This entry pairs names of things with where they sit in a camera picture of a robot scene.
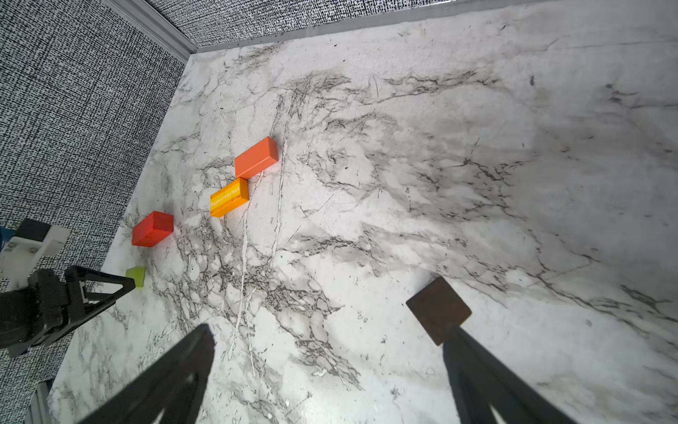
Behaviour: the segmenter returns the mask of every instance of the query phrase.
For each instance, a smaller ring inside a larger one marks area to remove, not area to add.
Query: rectangular block
[[[250,192],[247,189],[247,180],[236,178],[231,184],[210,197],[210,214],[216,218],[221,218],[238,206],[246,204],[249,200]]]
[[[266,137],[235,158],[235,177],[249,180],[277,162],[278,146],[271,137]]]
[[[174,217],[162,212],[151,212],[132,230],[132,245],[152,248],[174,231]]]

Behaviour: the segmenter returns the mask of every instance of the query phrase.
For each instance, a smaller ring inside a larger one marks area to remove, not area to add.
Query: dark brown square block
[[[471,308],[442,277],[415,294],[407,301],[407,307],[438,346],[452,328],[471,316]]]

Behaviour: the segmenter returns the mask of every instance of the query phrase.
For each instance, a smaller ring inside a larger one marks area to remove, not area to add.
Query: white marble table
[[[145,266],[146,286],[76,331],[58,422],[201,322],[201,423],[454,422],[405,306],[437,274],[573,418],[672,422],[677,15],[567,0],[193,56],[103,268]],[[269,135],[279,164],[210,217]],[[174,234],[131,246],[153,210]]]

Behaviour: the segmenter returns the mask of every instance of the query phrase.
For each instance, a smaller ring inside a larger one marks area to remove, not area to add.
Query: black and white patterned wall
[[[147,1],[196,47],[253,39],[344,19],[442,2],[442,0]]]
[[[0,45],[0,225],[71,228],[40,266],[99,269],[184,64],[98,0],[0,0]],[[23,420],[69,341],[0,351],[0,423]]]

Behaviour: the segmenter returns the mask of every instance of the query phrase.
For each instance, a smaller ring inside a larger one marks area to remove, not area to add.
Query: green block
[[[127,278],[133,278],[134,283],[137,287],[143,287],[144,277],[146,276],[146,268],[145,267],[130,268],[127,271],[125,271],[125,276]]]

